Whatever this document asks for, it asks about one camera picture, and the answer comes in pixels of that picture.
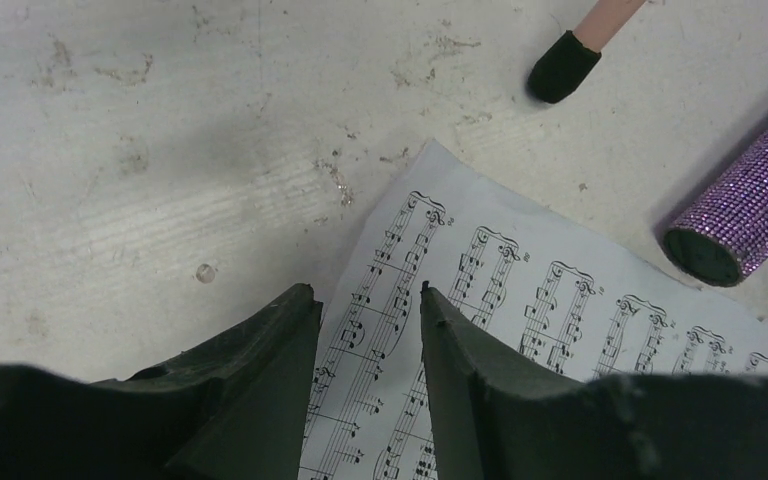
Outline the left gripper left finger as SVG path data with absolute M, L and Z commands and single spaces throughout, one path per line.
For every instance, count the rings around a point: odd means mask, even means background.
M 293 479 L 322 304 L 296 284 L 125 380 L 0 364 L 0 479 Z

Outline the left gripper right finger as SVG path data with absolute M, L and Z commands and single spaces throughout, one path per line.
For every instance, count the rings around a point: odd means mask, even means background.
M 768 375 L 579 382 L 427 285 L 420 325 L 442 479 L 768 479 Z

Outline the sheet music page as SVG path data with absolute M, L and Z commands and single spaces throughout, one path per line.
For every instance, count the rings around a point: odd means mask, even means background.
M 685 286 L 429 142 L 368 217 L 324 315 L 302 479 L 433 479 L 429 283 L 556 373 L 768 375 L 768 320 Z

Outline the pink music stand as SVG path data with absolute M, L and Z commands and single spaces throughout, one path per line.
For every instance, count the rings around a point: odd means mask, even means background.
M 644 0 L 597 1 L 535 63 L 526 79 L 526 91 L 546 104 L 568 98 L 601 60 L 606 45 L 644 4 Z

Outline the purple glitter microphone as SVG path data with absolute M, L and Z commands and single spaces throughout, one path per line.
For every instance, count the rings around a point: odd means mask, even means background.
M 718 287 L 768 259 L 768 128 L 669 224 L 662 247 L 681 271 Z

